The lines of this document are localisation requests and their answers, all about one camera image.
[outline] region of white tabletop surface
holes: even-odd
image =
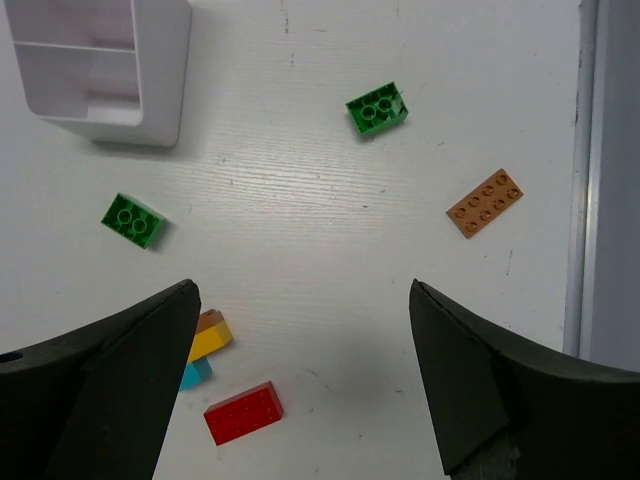
[[[183,279],[232,347],[176,401],[155,478],[443,477],[414,277],[562,346],[579,0],[197,0],[181,141],[92,145],[28,113],[0,15],[0,352]],[[361,141],[345,102],[410,114]],[[504,167],[524,198],[472,240],[445,211]],[[142,251],[117,192],[175,225]],[[286,417],[216,447],[202,413],[272,380]]]

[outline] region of toy block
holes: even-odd
[[[347,103],[347,110],[363,137],[398,125],[409,115],[393,82],[350,101]]]
[[[451,207],[447,215],[466,238],[471,238],[522,195],[522,190],[501,168]]]
[[[204,419],[216,445],[222,445],[277,422],[283,414],[273,383],[266,382],[212,405]]]
[[[157,237],[164,221],[161,215],[119,193],[102,219],[102,224],[146,249]]]
[[[200,385],[211,375],[211,365],[206,358],[201,358],[193,363],[187,363],[184,368],[180,390],[187,390]]]
[[[224,347],[231,340],[233,340],[233,335],[231,335],[231,330],[229,330],[222,313],[217,310],[204,312],[198,320],[196,335],[187,361],[193,362],[209,355]]]

